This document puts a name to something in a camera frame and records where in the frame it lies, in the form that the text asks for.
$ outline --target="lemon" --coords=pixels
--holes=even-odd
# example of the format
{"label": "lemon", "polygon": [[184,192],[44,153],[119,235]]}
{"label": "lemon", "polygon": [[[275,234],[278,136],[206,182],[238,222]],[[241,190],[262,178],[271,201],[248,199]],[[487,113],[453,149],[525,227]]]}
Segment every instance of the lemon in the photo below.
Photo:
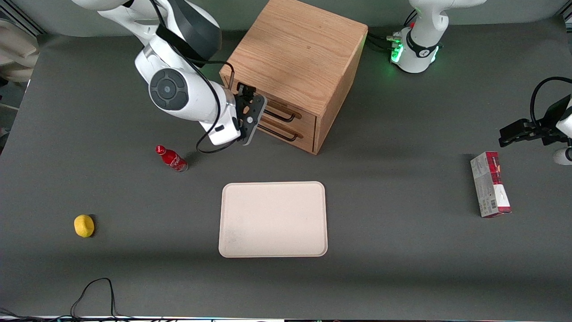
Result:
{"label": "lemon", "polygon": [[88,215],[79,215],[73,221],[73,226],[76,229],[76,234],[80,237],[90,237],[95,230],[93,219]]}

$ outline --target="gray table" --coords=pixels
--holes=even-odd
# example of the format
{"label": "gray table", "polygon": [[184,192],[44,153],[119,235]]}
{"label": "gray table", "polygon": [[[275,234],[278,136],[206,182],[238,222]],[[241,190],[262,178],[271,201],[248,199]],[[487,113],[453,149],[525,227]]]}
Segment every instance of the gray table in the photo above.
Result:
{"label": "gray table", "polygon": [[[226,38],[219,58],[240,37]],[[59,315],[108,276],[127,315],[572,320],[572,168],[540,142],[500,150],[514,213],[481,219],[468,163],[499,150],[540,80],[572,75],[563,23],[453,26],[443,41],[418,75],[366,49],[318,156],[263,133],[197,156],[202,129],[152,105],[135,38],[43,38],[0,158],[0,303]],[[570,90],[547,85],[539,113]],[[192,168],[174,173],[156,144]],[[328,253],[222,258],[223,187],[282,180],[324,183]],[[82,213],[96,238],[74,234]],[[78,313],[108,314],[106,288]]]}

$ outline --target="white tray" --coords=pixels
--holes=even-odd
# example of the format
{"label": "white tray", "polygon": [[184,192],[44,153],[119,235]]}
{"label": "white tray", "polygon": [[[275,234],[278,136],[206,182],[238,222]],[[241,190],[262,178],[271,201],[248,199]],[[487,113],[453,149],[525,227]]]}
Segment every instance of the white tray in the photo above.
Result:
{"label": "white tray", "polygon": [[230,183],[223,189],[224,257],[319,257],[328,250],[320,182]]}

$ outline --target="green led light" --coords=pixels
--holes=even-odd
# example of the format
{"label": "green led light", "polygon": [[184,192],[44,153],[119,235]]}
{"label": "green led light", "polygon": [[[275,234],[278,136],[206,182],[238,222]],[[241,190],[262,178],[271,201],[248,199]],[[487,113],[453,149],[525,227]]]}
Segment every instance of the green led light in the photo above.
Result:
{"label": "green led light", "polygon": [[401,53],[403,53],[403,45],[399,45],[393,50],[393,53],[391,53],[391,60],[393,62],[399,62]]}
{"label": "green led light", "polygon": [[439,46],[437,46],[437,48],[435,48],[435,53],[433,54],[433,58],[431,58],[431,62],[435,61],[435,58],[437,57],[437,52],[439,51]]}

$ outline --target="bottle label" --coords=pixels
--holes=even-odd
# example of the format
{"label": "bottle label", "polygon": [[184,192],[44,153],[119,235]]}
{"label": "bottle label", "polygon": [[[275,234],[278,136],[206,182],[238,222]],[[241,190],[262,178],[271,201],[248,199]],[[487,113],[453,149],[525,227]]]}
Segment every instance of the bottle label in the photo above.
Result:
{"label": "bottle label", "polygon": [[171,166],[171,168],[173,168],[177,172],[185,171],[187,167],[186,161],[181,159],[179,155],[175,156],[175,158],[173,159],[173,161],[171,161],[171,164],[169,166]]}

